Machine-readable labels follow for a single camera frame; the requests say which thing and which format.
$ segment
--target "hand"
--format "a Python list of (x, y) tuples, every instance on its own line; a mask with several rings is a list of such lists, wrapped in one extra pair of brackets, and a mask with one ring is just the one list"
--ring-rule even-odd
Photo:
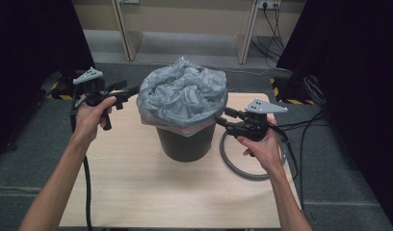
[[(277, 125), (273, 118), (268, 118), (268, 122)], [(262, 141), (251, 141), (246, 137), (238, 137), (237, 140), (243, 146), (248, 148), (244, 152), (244, 155), (247, 156), (252, 152), (260, 165), (269, 174), (271, 174), (277, 167), (282, 167), (277, 142), (278, 135), (273, 129), (268, 129), (266, 137), (263, 138)]]
[(108, 97), (96, 107), (90, 107), (83, 103), (77, 113), (74, 136), (77, 136), (82, 141), (92, 142), (97, 136), (97, 126), (99, 124), (101, 127), (106, 126), (106, 119), (101, 117), (103, 111), (107, 110), (107, 113), (111, 113), (111, 106), (116, 100), (114, 96)]

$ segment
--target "wrist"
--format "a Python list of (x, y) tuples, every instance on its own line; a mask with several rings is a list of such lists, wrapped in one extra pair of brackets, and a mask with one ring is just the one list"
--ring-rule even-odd
[(82, 149), (82, 151), (86, 152), (86, 150), (89, 148), (91, 142), (92, 141), (89, 140), (88, 138), (85, 138), (85, 136), (83, 136), (83, 134), (74, 133), (69, 140), (69, 146), (72, 146), (73, 148), (77, 149), (78, 151), (80, 151), (80, 149)]
[(286, 178), (286, 172), (285, 172), (284, 167), (281, 163), (273, 165), (272, 167), (269, 167), (267, 169), (267, 172), (268, 172), (270, 178), (274, 179), (274, 180)]

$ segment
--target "black trash can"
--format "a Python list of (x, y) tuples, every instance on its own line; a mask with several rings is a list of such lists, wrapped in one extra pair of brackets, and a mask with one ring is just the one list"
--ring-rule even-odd
[(178, 162), (193, 162), (201, 159), (211, 148), (216, 123), (207, 126), (190, 137), (157, 128), (164, 152)]

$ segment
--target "forearm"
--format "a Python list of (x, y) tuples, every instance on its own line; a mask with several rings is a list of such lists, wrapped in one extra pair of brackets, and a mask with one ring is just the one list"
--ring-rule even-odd
[(281, 230), (312, 230), (302, 214), (282, 166), (271, 175)]
[(51, 177), (29, 208), (19, 230), (56, 230), (89, 148), (72, 137)]

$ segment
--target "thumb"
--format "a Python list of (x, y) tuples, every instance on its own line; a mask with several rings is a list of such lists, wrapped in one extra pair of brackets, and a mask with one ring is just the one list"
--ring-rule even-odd
[(113, 104), (116, 102), (116, 100), (117, 99), (115, 96), (105, 98), (99, 105), (97, 105), (97, 108), (99, 108), (101, 111), (104, 111), (107, 108), (110, 108), (111, 106), (113, 106)]
[(245, 147), (250, 147), (253, 141), (249, 140), (246, 137), (237, 137), (236, 140)]

